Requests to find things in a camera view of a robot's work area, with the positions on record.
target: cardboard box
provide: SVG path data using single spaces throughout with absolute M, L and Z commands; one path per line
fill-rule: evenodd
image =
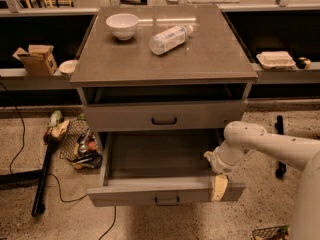
M 52 76 L 57 69 L 52 50 L 49 45 L 29 45 L 28 52 L 18 48 L 13 57 L 22 62 L 30 76 Z

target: power cord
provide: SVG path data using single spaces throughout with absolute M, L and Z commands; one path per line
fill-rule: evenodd
M 2 88 L 3 88 L 7 93 L 9 93 L 7 87 L 6 87 L 2 82 L 0 82 L 0 85 L 2 86 Z M 24 146 L 25 146 L 26 126 L 25 126 L 23 117 L 22 117 L 22 115 L 21 115 L 18 107 L 16 106 L 13 98 L 12 98 L 10 95 L 9 95 L 9 97 L 10 97 L 10 99 L 11 99 L 11 101 L 12 101 L 12 104 L 13 104 L 16 112 L 18 113 L 18 115 L 19 115 L 19 117 L 20 117 L 20 119 L 21 119 L 22 128 L 23 128 L 23 131 L 22 131 L 22 146 L 21 146 L 20 150 L 18 151 L 18 153 L 15 155 L 15 157 L 12 159 L 12 161 L 11 161 L 11 163 L 10 163 L 10 165 L 9 165 L 10 173 L 13 174 L 13 172 L 12 172 L 12 165 L 13 165 L 14 161 L 18 158 L 18 156 L 21 154 L 21 152 L 23 151 Z M 60 197 L 60 200 L 61 200 L 63 203 L 77 202 L 77 201 L 80 201 L 80 200 L 82 200 L 82 199 L 84 199 L 85 197 L 88 196 L 88 195 L 86 194 L 86 195 L 84 195 L 84 196 L 82 196 L 82 197 L 80 197 L 80 198 L 77 198 L 77 199 L 64 200 L 64 199 L 62 198 L 61 185 L 60 185 L 60 181 L 59 181 L 58 177 L 55 176 L 55 175 L 52 174 L 52 173 L 49 173 L 48 175 L 50 175 L 50 176 L 52 176 L 52 177 L 54 177 L 54 178 L 56 179 L 56 181 L 57 181 L 57 183 L 58 183 L 58 188 L 59 188 L 59 197 Z M 106 234 L 108 234 L 109 231 L 113 228 L 114 224 L 116 223 L 116 218 L 117 218 L 117 207 L 114 206 L 113 222 L 112 222 L 111 226 L 100 236 L 99 240 L 101 240 L 101 239 L 102 239 Z
M 0 85 L 2 86 L 2 88 L 7 92 L 9 93 L 7 87 L 2 83 L 0 82 Z M 12 105 L 14 106 L 16 112 L 18 113 L 20 119 L 21 119 L 21 122 L 22 122 L 22 127 L 23 127 L 23 131 L 22 131 L 22 146 L 20 148 L 20 150 L 18 151 L 18 153 L 15 155 L 15 157 L 12 159 L 10 165 L 9 165 L 9 170 L 10 170 L 10 173 L 13 174 L 12 172 L 12 164 L 14 163 L 14 161 L 18 158 L 18 156 L 21 154 L 22 150 L 24 149 L 24 146 L 25 146 L 25 135 L 26 135 L 26 126 L 25 126 L 25 123 L 24 123 L 24 120 L 23 120 L 23 117 L 18 109 L 18 107 L 16 106 L 13 98 L 9 95 L 10 99 L 11 99 L 11 102 L 12 102 Z
M 113 228 L 114 224 L 116 223 L 116 218 L 117 218 L 117 207 L 114 206 L 114 215 L 113 215 L 113 222 L 112 222 L 112 225 L 108 228 L 108 230 L 106 232 L 103 233 L 102 236 L 100 236 L 99 240 L 101 240 L 106 234 L 109 233 L 109 231 Z
M 61 194 L 61 185 L 60 185 L 60 181 L 58 179 L 58 177 L 52 173 L 48 173 L 48 175 L 54 177 L 58 183 L 58 187 L 59 187 L 59 195 L 60 195 L 60 200 L 63 202 L 63 203 L 71 203 L 71 202 L 77 202 L 77 201 L 80 201 L 82 200 L 83 198 L 85 198 L 86 196 L 88 195 L 84 195 L 80 198 L 77 198 L 77 199 L 73 199 L 73 200 L 64 200 L 62 198 L 62 194 Z M 102 236 L 100 236 L 99 240 L 101 240 L 106 234 L 109 233 L 109 231 L 113 228 L 114 224 L 116 223 L 116 218 L 117 218 L 117 207 L 114 206 L 114 216 L 113 216 L 113 222 L 111 224 L 111 226 L 102 234 Z
M 72 202 L 77 202 L 77 201 L 80 201 L 80 200 L 82 200 L 83 198 L 85 198 L 85 197 L 87 197 L 87 196 L 88 196 L 88 195 L 84 195 L 84 196 L 82 196 L 82 197 L 80 197 L 80 198 L 77 198 L 77 199 L 73 199 L 73 200 L 64 200 L 64 199 L 62 198 L 61 185 L 60 185 L 60 181 L 59 181 L 58 177 L 57 177 L 56 175 L 52 174 L 52 173 L 48 173 L 48 175 L 50 175 L 50 176 L 54 177 L 54 178 L 56 179 L 57 183 L 58 183 L 58 187 L 59 187 L 59 195 L 60 195 L 60 200 L 61 200 L 61 202 L 63 202 L 63 203 L 72 203 Z

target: countertop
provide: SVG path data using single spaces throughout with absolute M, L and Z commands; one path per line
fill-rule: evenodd
M 105 24 L 116 13 L 139 18 L 137 32 L 117 40 Z M 176 25 L 192 25 L 187 42 L 158 56 L 150 38 Z M 246 82 L 257 78 L 216 5 L 101 8 L 70 80 L 73 87 Z

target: cabinet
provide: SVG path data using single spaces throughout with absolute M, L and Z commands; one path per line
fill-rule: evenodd
M 138 16 L 135 36 L 115 39 L 105 20 Z M 150 38 L 192 25 L 188 41 L 162 56 Z M 241 120 L 257 75 L 214 5 L 101 8 L 70 82 L 103 150 L 96 206 L 178 205 L 211 199 L 212 170 L 203 153 L 222 129 Z M 229 184 L 237 200 L 244 184 Z

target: small bowl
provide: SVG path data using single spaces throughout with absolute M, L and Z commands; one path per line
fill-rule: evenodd
M 59 70 L 61 73 L 68 75 L 71 77 L 74 72 L 76 66 L 78 64 L 78 60 L 67 60 L 59 66 Z
M 138 27 L 138 17 L 130 13 L 119 13 L 106 20 L 111 33 L 119 40 L 129 40 Z

